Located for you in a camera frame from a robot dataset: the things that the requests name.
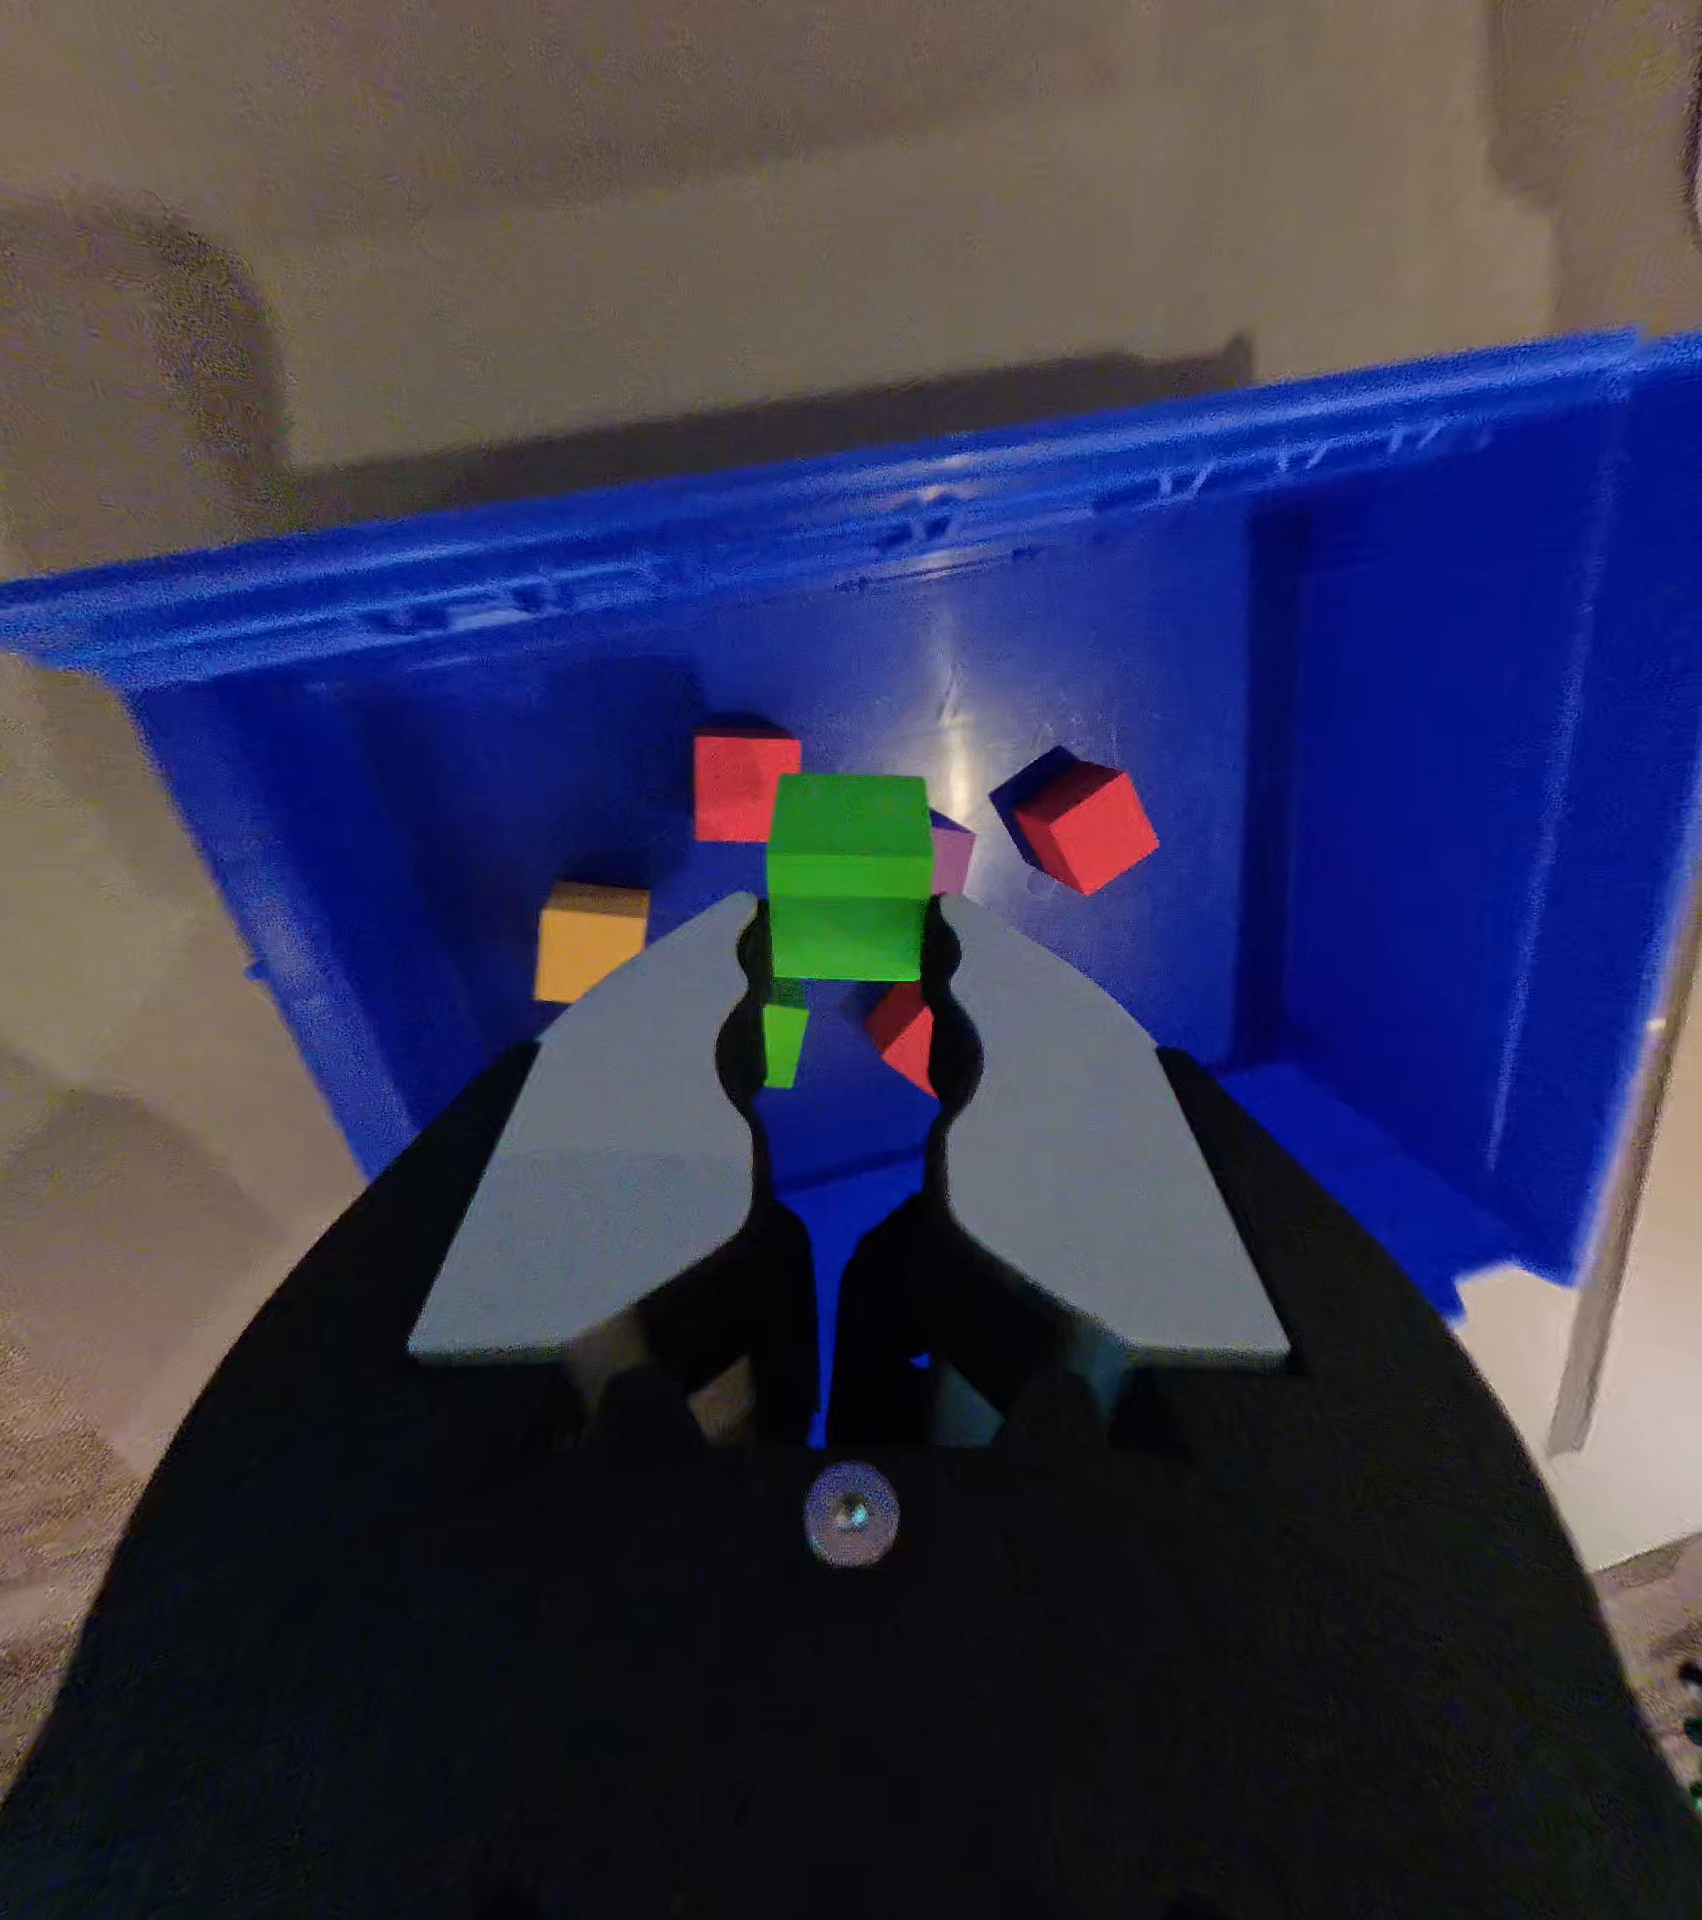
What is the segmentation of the red wooden cube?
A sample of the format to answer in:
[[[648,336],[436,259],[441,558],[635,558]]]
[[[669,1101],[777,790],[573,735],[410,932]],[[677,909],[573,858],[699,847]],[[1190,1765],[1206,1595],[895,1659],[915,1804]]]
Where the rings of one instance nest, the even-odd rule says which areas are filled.
[[[766,725],[710,725],[692,732],[689,799],[700,846],[765,846],[777,788],[803,768],[796,735]]]
[[[887,1069],[933,1098],[933,1010],[917,983],[891,983],[872,1002],[863,1031]]]
[[[1017,854],[1076,897],[1092,897],[1159,850],[1159,832],[1118,766],[1042,750],[989,801]]]

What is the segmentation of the blue plastic bin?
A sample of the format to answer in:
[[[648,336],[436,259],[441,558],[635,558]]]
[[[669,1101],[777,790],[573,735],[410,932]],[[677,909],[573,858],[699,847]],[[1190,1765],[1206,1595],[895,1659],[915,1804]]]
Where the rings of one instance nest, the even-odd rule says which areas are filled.
[[[1299,386],[0,585],[0,654],[118,691],[352,1156],[380,1175],[506,1045],[558,880],[647,946],[766,842],[700,846],[689,744],[921,776],[954,897],[1190,1054],[1442,1312],[1573,1283],[1702,855],[1702,336]],[[1092,897],[989,794],[1122,768],[1159,850]],[[1006,1405],[1061,1312],[958,1231],[981,1076],[928,901],[933,1098],[803,983],[761,1187],[824,1242],[924,1187],[933,1367]]]

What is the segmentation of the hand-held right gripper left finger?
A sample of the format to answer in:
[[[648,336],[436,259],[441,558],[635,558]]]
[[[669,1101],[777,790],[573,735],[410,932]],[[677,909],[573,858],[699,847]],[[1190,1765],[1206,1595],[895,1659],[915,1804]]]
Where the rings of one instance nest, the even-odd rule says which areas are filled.
[[[765,1160],[759,921],[724,894],[548,1026],[410,1359],[565,1359],[737,1241]]]

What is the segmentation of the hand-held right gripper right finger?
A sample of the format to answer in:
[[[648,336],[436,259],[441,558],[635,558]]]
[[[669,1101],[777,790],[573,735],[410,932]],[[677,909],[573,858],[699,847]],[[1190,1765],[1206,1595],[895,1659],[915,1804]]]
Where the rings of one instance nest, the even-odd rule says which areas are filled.
[[[946,1132],[948,1209],[1061,1312],[1076,1368],[1276,1368],[1287,1334],[1151,1035],[968,897],[940,905],[981,1076]]]

